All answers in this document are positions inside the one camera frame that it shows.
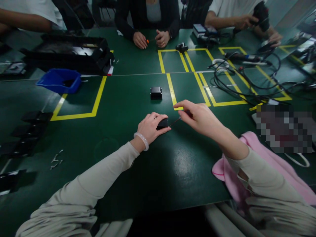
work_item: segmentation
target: black electrical tool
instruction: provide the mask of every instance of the black electrical tool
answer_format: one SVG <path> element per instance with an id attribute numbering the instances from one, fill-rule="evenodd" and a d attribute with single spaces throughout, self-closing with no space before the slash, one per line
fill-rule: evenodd
<path id="1" fill-rule="evenodd" d="M 185 51 L 188 51 L 189 47 L 185 46 L 185 43 L 181 43 L 178 44 L 175 49 L 178 50 L 180 53 L 184 53 Z"/>
<path id="2" fill-rule="evenodd" d="M 269 9 L 264 4 L 264 1 L 259 2 L 254 7 L 253 16 L 256 17 L 259 21 L 258 22 L 250 21 L 250 23 L 253 24 L 254 26 L 259 26 L 262 32 L 266 32 L 270 27 L 270 23 L 269 23 Z M 234 28 L 233 35 L 239 32 L 241 32 L 241 30 Z"/>
<path id="3" fill-rule="evenodd" d="M 262 60 L 261 57 L 258 57 L 256 55 L 244 55 L 240 53 L 226 53 L 224 54 L 224 56 L 225 58 L 229 58 L 230 60 L 239 60 L 252 63 L 258 63 Z"/>

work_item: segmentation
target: white jade bangle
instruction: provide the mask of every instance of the white jade bangle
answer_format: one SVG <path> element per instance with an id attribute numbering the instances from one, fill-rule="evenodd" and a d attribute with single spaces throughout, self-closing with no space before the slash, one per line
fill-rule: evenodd
<path id="1" fill-rule="evenodd" d="M 145 148 L 144 151 L 148 151 L 149 145 L 148 145 L 148 142 L 147 142 L 146 138 L 145 138 L 142 134 L 140 134 L 140 133 L 134 133 L 134 138 L 135 138 L 136 136 L 139 136 L 139 137 L 143 140 L 143 142 L 145 143 L 145 147 L 146 147 L 146 148 Z"/>

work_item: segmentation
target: hand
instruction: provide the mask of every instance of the hand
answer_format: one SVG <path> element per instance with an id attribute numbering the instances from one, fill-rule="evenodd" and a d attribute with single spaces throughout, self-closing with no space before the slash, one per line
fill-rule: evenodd
<path id="1" fill-rule="evenodd" d="M 270 42 L 277 42 L 276 44 L 271 45 L 271 47 L 278 47 L 281 45 L 281 39 L 283 39 L 283 36 L 280 35 L 278 32 L 273 32 L 273 34 L 269 37 L 269 43 Z"/>
<path id="2" fill-rule="evenodd" d="M 164 48 L 167 46 L 169 40 L 170 40 L 170 35 L 168 31 L 159 31 L 156 30 L 157 36 L 155 37 L 155 40 L 157 42 L 157 45 L 159 48 Z"/>
<path id="3" fill-rule="evenodd" d="M 146 138 L 148 145 L 151 144 L 158 136 L 171 130 L 169 127 L 157 130 L 158 124 L 166 118 L 168 118 L 167 115 L 160 115 L 152 112 L 151 114 L 147 114 L 140 122 L 137 132 Z M 144 142 L 138 136 L 131 141 L 131 144 L 139 153 L 145 149 Z"/>
<path id="4" fill-rule="evenodd" d="M 192 118 L 184 111 L 179 110 L 178 113 L 181 119 L 198 133 L 217 141 L 217 137 L 227 129 L 205 104 L 194 104 L 188 100 L 184 100 L 173 107 L 178 108 L 182 106 L 184 111 L 190 110 Z"/>
<path id="5" fill-rule="evenodd" d="M 133 41 L 134 41 L 134 44 L 140 49 L 147 48 L 146 37 L 142 33 L 135 32 L 133 36 Z"/>
<path id="6" fill-rule="evenodd" d="M 258 22 L 259 19 L 250 14 L 238 16 L 234 20 L 234 27 L 239 30 L 245 30 L 253 26 L 251 21 Z"/>

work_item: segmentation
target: black component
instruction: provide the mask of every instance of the black component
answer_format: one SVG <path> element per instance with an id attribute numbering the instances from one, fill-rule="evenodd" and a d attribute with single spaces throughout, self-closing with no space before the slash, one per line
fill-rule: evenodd
<path id="1" fill-rule="evenodd" d="M 23 138 L 18 142 L 3 143 L 0 147 L 0 155 L 6 155 L 9 158 L 30 156 L 37 141 L 38 138 Z"/>
<path id="2" fill-rule="evenodd" d="M 21 49 L 27 64 L 43 71 L 52 68 L 77 70 L 81 74 L 106 75 L 114 55 L 104 38 L 43 35 L 43 43 L 32 51 Z"/>
<path id="3" fill-rule="evenodd" d="M 264 1 L 259 2 L 253 10 L 253 16 L 256 17 L 259 21 L 254 22 L 250 21 L 254 26 L 259 26 L 263 32 L 266 32 L 269 27 L 269 9 L 264 4 Z M 233 34 L 239 33 L 241 30 L 234 28 Z"/>
<path id="4" fill-rule="evenodd" d="M 253 62 L 258 63 L 261 61 L 261 58 L 255 55 L 244 55 L 240 53 L 225 53 L 225 58 L 229 58 L 230 60 L 239 60 L 244 62 Z"/>
<path id="5" fill-rule="evenodd" d="M 188 51 L 189 47 L 185 46 L 185 43 L 181 43 L 178 44 L 175 49 L 178 50 L 180 53 L 184 53 L 185 51 Z"/>
<path id="6" fill-rule="evenodd" d="M 0 196 L 10 193 L 20 178 L 21 171 L 0 174 Z"/>
<path id="7" fill-rule="evenodd" d="M 160 121 L 160 123 L 157 126 L 157 130 L 163 129 L 165 127 L 169 127 L 167 118 Z"/>
<path id="8" fill-rule="evenodd" d="M 41 111 L 31 111 L 27 112 L 21 120 L 24 122 L 29 122 L 32 124 L 37 123 L 48 123 L 52 118 L 53 113 L 43 113 Z"/>
<path id="9" fill-rule="evenodd" d="M 14 131 L 11 133 L 11 136 L 19 138 L 40 138 L 45 132 L 46 127 L 46 123 L 20 125 L 14 129 Z"/>
<path id="10" fill-rule="evenodd" d="M 152 87 L 150 89 L 151 99 L 162 99 L 162 89 L 161 87 Z"/>
<path id="11" fill-rule="evenodd" d="M 264 44 L 260 49 L 257 50 L 257 53 L 266 53 L 266 52 L 270 52 L 273 51 L 275 48 L 272 48 L 271 46 L 274 44 L 277 44 L 277 41 L 274 42 L 268 42 L 266 41 L 266 44 Z"/>

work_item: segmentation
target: small black box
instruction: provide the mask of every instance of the small black box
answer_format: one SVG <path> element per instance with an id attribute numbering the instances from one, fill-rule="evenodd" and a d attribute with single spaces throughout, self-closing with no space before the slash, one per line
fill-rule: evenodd
<path id="1" fill-rule="evenodd" d="M 151 99 L 162 99 L 162 89 L 161 87 L 152 87 L 150 89 Z"/>
<path id="2" fill-rule="evenodd" d="M 160 123 L 157 126 L 157 130 L 163 129 L 165 127 L 169 127 L 167 118 L 160 121 Z"/>

